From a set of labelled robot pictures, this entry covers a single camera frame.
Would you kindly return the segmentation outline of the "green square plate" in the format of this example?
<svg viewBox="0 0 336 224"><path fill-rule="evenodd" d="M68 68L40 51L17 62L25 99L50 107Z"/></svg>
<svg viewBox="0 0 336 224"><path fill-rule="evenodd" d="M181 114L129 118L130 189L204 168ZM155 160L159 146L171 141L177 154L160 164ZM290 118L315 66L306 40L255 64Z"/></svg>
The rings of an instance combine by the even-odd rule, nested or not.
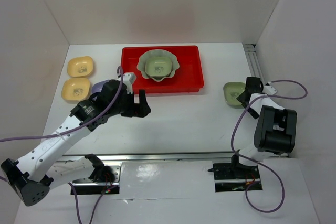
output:
<svg viewBox="0 0 336 224"><path fill-rule="evenodd" d="M150 77L166 77L171 71L172 60L169 57L151 57L145 63L145 73Z"/></svg>
<svg viewBox="0 0 336 224"><path fill-rule="evenodd" d="M237 98L245 91L243 82L227 82L223 86L223 93L226 103L233 108L242 108L242 103Z"/></svg>

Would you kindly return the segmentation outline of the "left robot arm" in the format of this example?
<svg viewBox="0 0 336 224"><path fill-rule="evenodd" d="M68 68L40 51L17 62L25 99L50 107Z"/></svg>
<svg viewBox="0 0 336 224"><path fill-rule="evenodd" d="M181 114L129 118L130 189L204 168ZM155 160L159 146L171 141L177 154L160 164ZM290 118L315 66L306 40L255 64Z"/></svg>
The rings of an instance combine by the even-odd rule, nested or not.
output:
<svg viewBox="0 0 336 224"><path fill-rule="evenodd" d="M76 161L57 161L81 139L115 115L144 118L151 109L144 90L139 90L135 103L132 84L110 80L100 92L79 102L54 137L44 140L36 148L17 160L6 159L1 169L6 180L25 206L33 206L50 190L77 179L93 182L111 181L114 173L95 154L87 154Z"/></svg>

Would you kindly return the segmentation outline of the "green scalloped bowl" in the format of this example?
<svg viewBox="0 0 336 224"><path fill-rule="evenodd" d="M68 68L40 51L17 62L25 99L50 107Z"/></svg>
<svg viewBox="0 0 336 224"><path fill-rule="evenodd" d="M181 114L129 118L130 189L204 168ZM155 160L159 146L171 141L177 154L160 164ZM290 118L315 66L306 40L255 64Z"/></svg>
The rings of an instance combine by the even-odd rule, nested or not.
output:
<svg viewBox="0 0 336 224"><path fill-rule="evenodd" d="M158 57L158 56L169 57L172 60L172 71L166 77L155 78L155 77L150 77L145 73L145 63L146 63L146 61L151 57ZM177 56L174 55L173 53L167 51L167 50L164 50L164 49L153 49L153 50L149 50L149 51L143 53L140 56L139 62L137 64L137 69L141 72L142 77L144 79L152 79L155 82L161 82L164 79L173 78L175 76L176 71L179 70L179 68L180 68L180 63L177 60Z"/></svg>

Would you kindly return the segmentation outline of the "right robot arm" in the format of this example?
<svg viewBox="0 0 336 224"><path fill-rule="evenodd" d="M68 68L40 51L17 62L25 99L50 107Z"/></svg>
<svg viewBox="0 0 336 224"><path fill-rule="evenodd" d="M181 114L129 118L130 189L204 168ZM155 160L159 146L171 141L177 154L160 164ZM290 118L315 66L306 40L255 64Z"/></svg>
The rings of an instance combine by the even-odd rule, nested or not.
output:
<svg viewBox="0 0 336 224"><path fill-rule="evenodd" d="M245 90L237 100L257 120L253 142L231 158L229 172L235 178L253 172L257 164L273 156L289 154L296 139L297 113L285 109L263 93L260 78L246 78Z"/></svg>

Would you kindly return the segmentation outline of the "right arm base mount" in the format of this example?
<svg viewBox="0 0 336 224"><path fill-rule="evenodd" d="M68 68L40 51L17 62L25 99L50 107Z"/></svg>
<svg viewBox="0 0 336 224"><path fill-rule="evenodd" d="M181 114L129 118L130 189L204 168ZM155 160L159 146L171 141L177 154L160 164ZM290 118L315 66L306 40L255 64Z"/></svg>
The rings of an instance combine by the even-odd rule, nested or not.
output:
<svg viewBox="0 0 336 224"><path fill-rule="evenodd" d="M257 166L214 163L207 171L213 174L216 193L245 191L248 187L249 190L263 188Z"/></svg>

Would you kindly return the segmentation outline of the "purple square plate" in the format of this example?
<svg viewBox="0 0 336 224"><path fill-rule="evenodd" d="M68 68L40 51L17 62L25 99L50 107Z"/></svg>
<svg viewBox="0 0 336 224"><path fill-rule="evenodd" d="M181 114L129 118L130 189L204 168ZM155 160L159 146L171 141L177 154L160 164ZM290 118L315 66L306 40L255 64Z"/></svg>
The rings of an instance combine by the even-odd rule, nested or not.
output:
<svg viewBox="0 0 336 224"><path fill-rule="evenodd" d="M96 84L94 84L91 88L91 94L100 93L102 91L102 88L103 88L104 84L107 83L107 82L109 82L109 80L100 81L100 82L97 82Z"/></svg>

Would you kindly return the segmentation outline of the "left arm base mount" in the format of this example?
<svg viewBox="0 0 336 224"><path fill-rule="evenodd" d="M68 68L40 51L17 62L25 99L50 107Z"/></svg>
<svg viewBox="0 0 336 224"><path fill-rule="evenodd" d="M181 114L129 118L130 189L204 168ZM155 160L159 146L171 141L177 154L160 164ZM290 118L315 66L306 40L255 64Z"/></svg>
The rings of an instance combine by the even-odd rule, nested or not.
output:
<svg viewBox="0 0 336 224"><path fill-rule="evenodd" d="M101 177L93 182L88 178L74 180L72 182L78 195L99 195L103 191L107 195L117 195L120 192L120 163L106 163L110 167L111 173L101 175Z"/></svg>

